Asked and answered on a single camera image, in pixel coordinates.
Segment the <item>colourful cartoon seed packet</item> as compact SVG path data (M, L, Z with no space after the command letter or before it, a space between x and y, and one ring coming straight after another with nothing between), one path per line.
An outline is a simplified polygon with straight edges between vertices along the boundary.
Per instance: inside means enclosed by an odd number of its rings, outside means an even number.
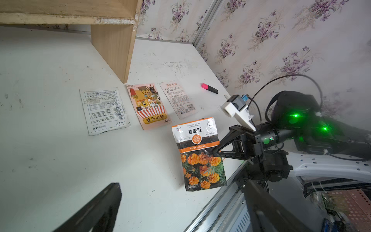
M155 84L127 85L127 90L143 130L151 130L171 123Z

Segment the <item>orange flower seed packet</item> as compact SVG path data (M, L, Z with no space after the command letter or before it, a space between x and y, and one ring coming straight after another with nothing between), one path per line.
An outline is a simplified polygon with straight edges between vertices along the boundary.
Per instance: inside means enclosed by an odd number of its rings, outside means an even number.
M223 159L212 153L220 144L213 117L173 126L172 132L181 156L186 191L227 185Z

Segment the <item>pink white seed packet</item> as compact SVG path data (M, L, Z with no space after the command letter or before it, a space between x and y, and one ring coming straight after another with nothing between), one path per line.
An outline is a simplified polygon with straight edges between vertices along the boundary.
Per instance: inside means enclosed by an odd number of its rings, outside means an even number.
M162 82L159 85L179 119L185 119L198 112L189 96L177 81Z

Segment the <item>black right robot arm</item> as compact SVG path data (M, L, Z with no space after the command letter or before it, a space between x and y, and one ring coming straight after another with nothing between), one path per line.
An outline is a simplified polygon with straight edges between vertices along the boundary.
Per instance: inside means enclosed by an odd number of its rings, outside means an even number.
M250 115L254 97L233 95L222 106L238 124L212 149L216 157L247 161L237 175L248 180L278 182L289 177L310 177L302 183L303 196L315 191L371 189L371 133L322 115L323 101L296 91L277 93L273 109Z

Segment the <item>white printed seed packet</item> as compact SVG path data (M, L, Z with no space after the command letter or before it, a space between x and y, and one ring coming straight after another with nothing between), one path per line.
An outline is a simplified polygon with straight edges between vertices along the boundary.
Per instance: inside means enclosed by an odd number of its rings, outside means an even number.
M80 90L90 136L131 126L118 88Z

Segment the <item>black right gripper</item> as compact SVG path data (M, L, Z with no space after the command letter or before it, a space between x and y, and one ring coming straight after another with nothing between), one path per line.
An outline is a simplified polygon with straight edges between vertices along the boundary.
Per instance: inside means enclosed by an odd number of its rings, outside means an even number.
M211 150L215 157L248 160L260 156L279 143L278 130L253 131L240 125L231 126L219 145Z

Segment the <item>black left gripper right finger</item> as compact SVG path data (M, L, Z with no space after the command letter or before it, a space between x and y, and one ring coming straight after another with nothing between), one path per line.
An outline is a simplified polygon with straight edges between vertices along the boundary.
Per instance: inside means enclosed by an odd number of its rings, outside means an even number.
M254 181L246 181L243 193L253 232L311 231Z

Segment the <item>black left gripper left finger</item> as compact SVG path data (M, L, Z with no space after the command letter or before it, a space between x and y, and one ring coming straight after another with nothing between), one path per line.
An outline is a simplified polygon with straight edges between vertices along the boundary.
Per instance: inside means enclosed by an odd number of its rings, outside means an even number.
M55 231L112 232L121 199L120 184L111 183Z

